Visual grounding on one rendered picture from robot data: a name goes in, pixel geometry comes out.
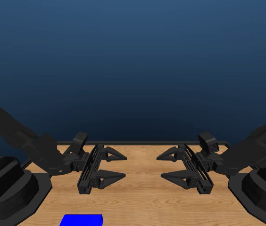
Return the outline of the blue hollow socket block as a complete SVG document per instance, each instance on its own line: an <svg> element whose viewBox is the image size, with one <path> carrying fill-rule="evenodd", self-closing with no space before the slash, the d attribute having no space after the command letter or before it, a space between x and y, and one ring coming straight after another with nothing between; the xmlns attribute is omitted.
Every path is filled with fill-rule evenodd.
<svg viewBox="0 0 266 226"><path fill-rule="evenodd" d="M59 226L102 226L101 214L65 214Z"/></svg>

